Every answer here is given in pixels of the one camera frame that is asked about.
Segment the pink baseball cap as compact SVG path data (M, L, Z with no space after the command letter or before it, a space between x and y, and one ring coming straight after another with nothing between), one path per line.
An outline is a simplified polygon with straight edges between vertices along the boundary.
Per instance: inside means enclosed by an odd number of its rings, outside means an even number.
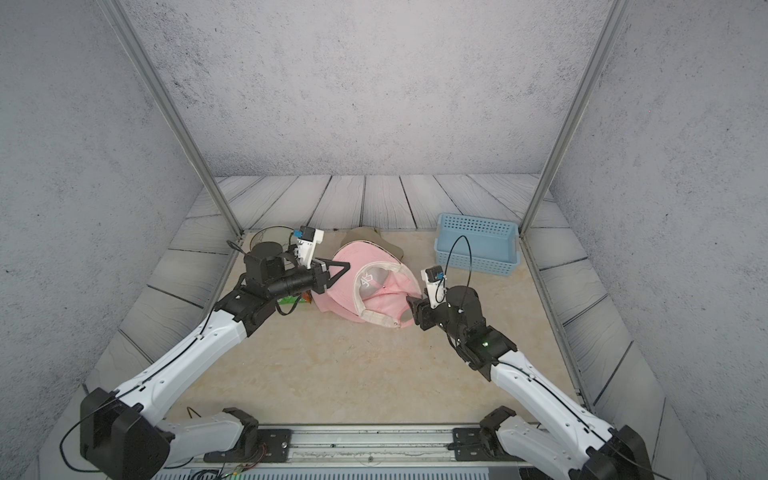
M339 304L336 300L328 295L328 293L318 294L315 291L311 292L312 302L323 313L333 313L343 319L349 320L354 323L363 323L363 320L352 310L345 308Z
M421 290L404 263L365 241L341 247L333 259L349 262L351 268L325 293L363 323L394 329L414 324L406 297L420 297Z

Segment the beige baseball cap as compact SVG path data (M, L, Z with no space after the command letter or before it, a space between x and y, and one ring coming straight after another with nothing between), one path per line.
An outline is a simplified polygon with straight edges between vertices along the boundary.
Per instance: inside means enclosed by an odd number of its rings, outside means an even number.
M387 251L390 255L402 260L404 258L404 251L399 246L390 243L385 240L380 232L370 226L357 227L349 230L341 240L340 246L344 247L349 243L355 241L365 241L377 245L379 248Z

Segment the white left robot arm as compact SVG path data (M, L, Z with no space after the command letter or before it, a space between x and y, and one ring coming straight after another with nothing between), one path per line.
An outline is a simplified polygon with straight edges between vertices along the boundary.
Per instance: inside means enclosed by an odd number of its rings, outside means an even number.
M320 259L312 242L284 249L262 242L245 253L245 271L209 316L147 369L112 391L96 388L80 405L81 456L111 479L150 479L162 468L210 454L243 462L257 451L258 422L238 408L169 423L178 398L220 357L250 337L279 300L323 293L350 265Z

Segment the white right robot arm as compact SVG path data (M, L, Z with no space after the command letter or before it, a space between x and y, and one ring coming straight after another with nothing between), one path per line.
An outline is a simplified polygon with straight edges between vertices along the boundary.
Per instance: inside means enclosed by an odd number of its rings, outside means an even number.
M487 324L477 292L456 286L407 299L415 323L438 327L471 370L514 397L539 422L529 425L499 407L480 423L491 456L527 461L551 479L651 479L648 451L630 426L616 428L541 374L516 344Z

